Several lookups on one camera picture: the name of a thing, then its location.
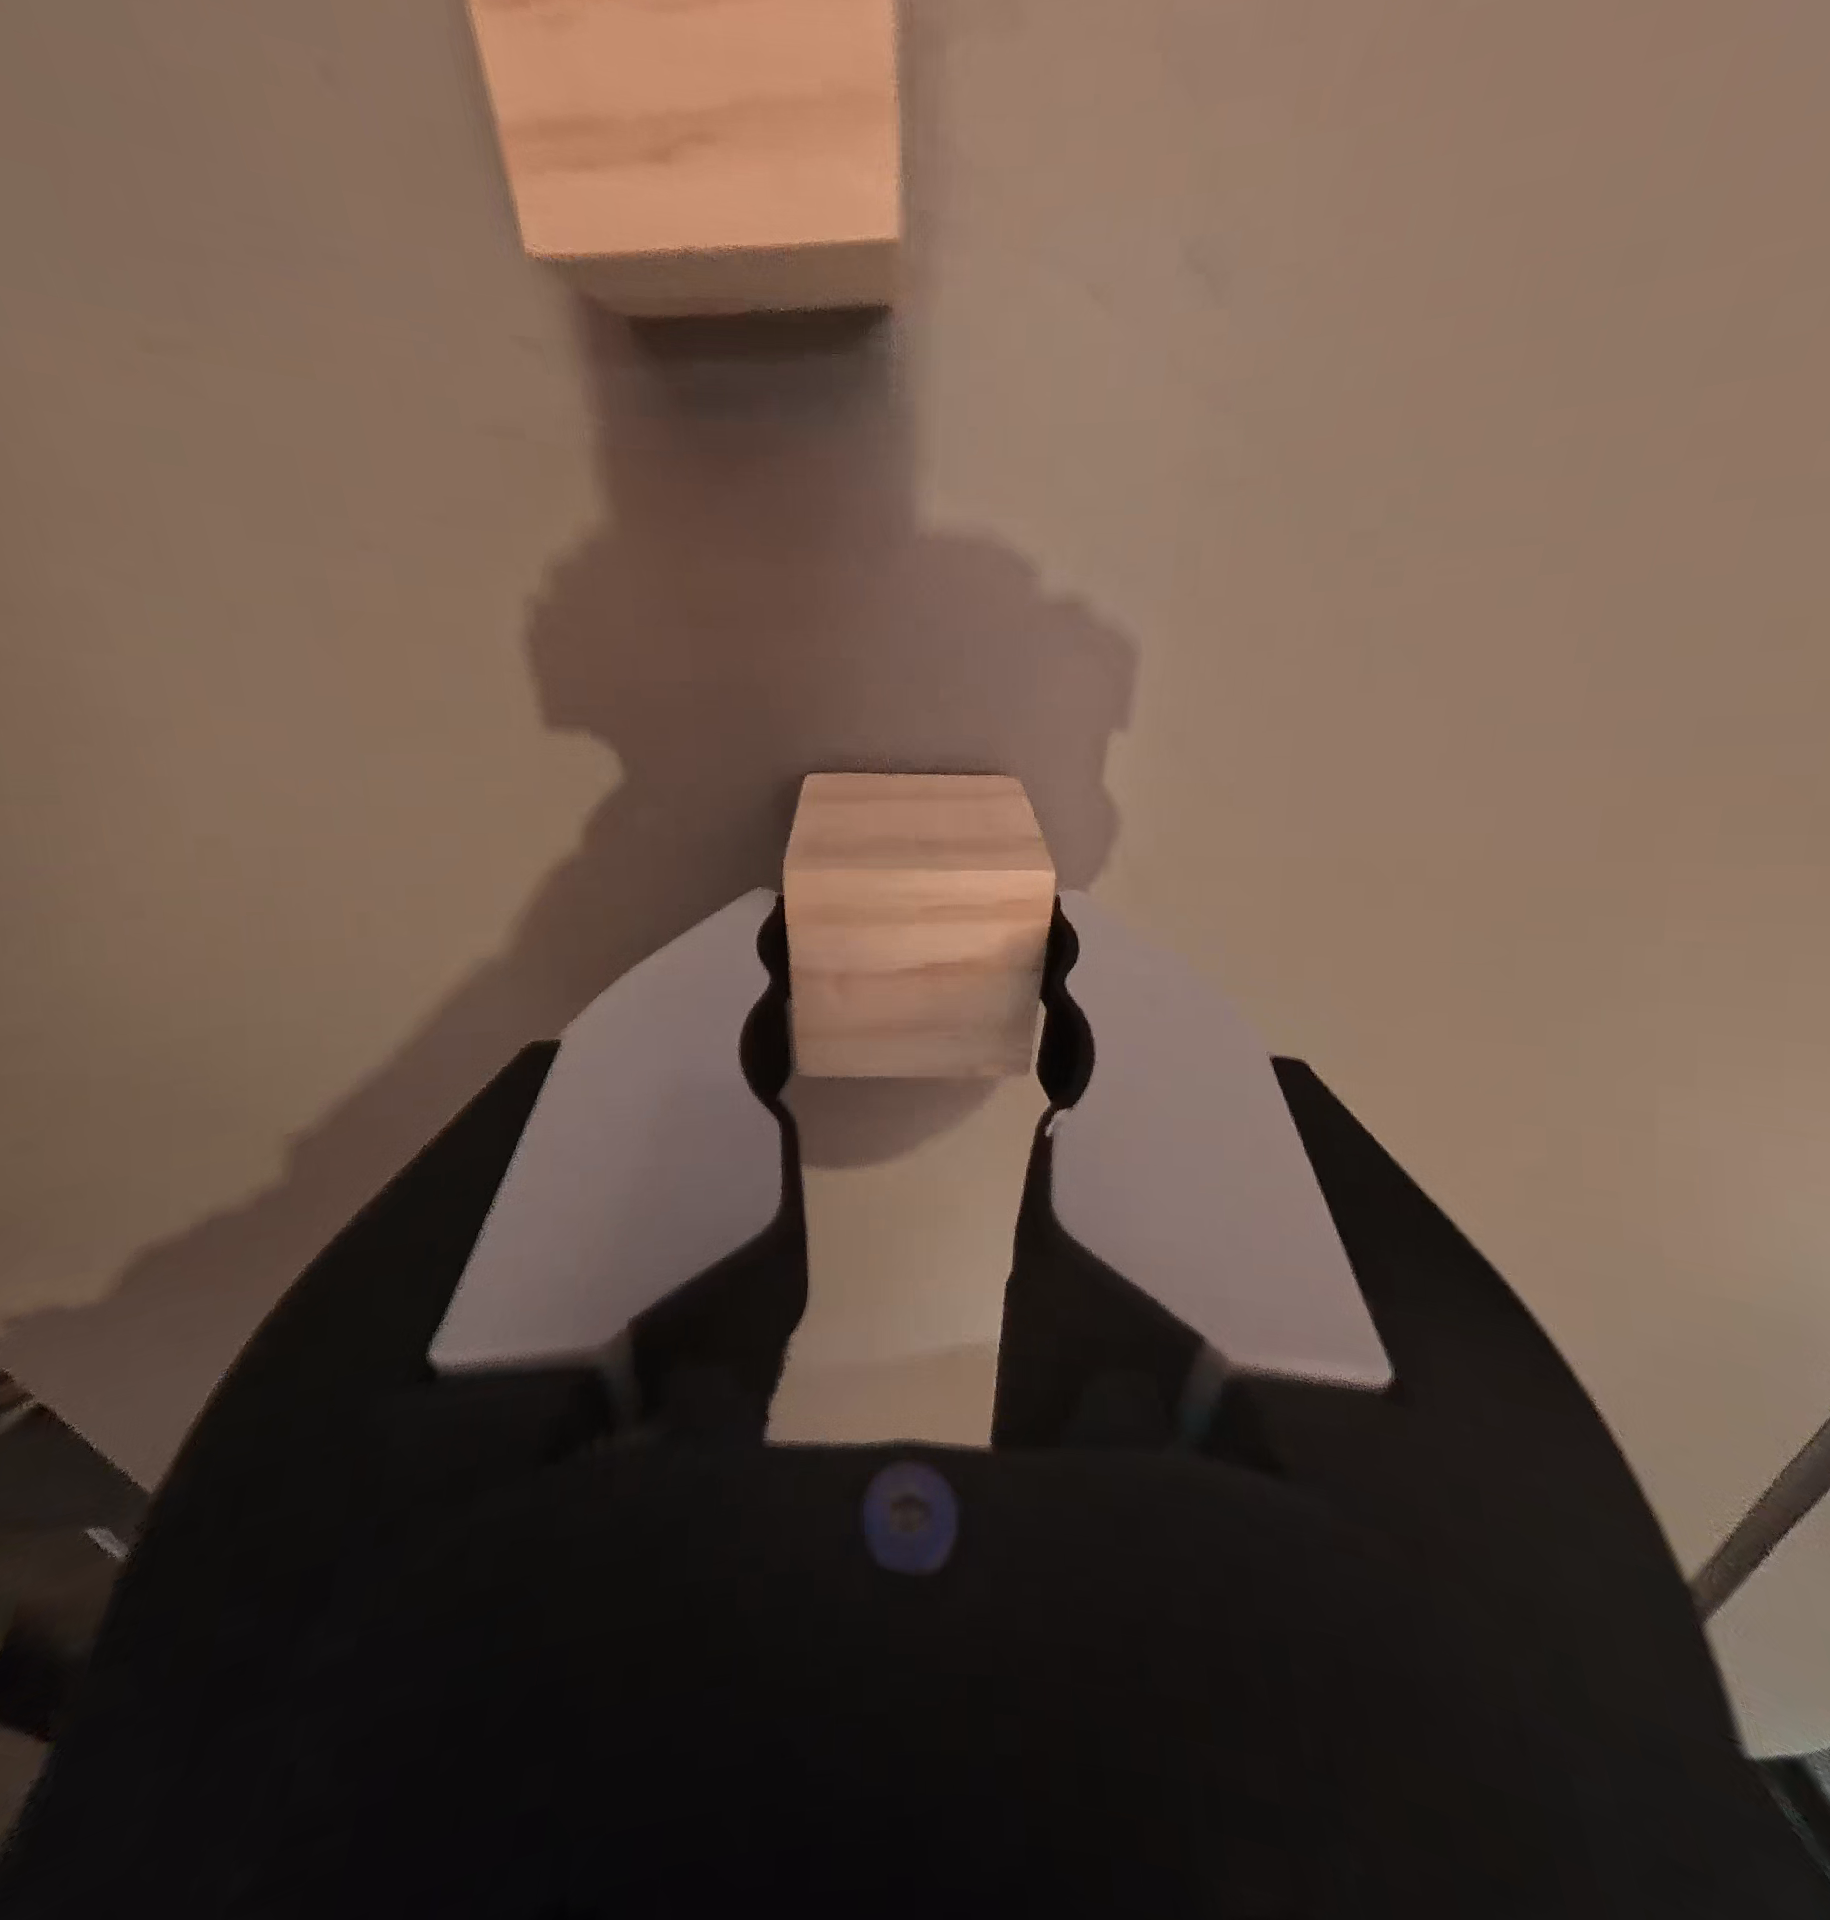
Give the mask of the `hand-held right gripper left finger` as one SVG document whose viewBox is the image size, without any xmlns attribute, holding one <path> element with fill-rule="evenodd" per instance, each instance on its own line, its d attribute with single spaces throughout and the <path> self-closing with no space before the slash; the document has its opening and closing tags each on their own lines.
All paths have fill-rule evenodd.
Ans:
<svg viewBox="0 0 1830 1920">
<path fill-rule="evenodd" d="M 440 1379 L 593 1371 L 653 1402 L 738 1363 L 766 1406 L 808 1304 L 779 896 L 751 889 L 561 1028 L 451 1300 Z"/>
</svg>

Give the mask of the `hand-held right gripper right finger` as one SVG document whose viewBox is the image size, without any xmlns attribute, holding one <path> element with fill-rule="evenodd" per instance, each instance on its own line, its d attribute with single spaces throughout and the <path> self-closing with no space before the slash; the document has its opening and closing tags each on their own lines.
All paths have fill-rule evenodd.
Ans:
<svg viewBox="0 0 1830 1920">
<path fill-rule="evenodd" d="M 1381 1334 L 1258 1030 L 1085 894 L 1049 912 L 998 1448 L 1266 1448 L 1258 1388 L 1376 1406 Z"/>
</svg>

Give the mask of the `wooden cube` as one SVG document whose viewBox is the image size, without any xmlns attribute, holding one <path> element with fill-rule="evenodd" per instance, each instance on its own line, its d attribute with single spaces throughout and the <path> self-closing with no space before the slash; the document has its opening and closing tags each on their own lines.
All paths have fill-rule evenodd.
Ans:
<svg viewBox="0 0 1830 1920">
<path fill-rule="evenodd" d="M 795 1072 L 1021 1076 L 1053 898 L 1017 778 L 808 776 L 781 863 Z"/>
<path fill-rule="evenodd" d="M 525 256 L 632 321 L 879 312 L 902 267 L 888 1 L 469 1 Z"/>
</svg>

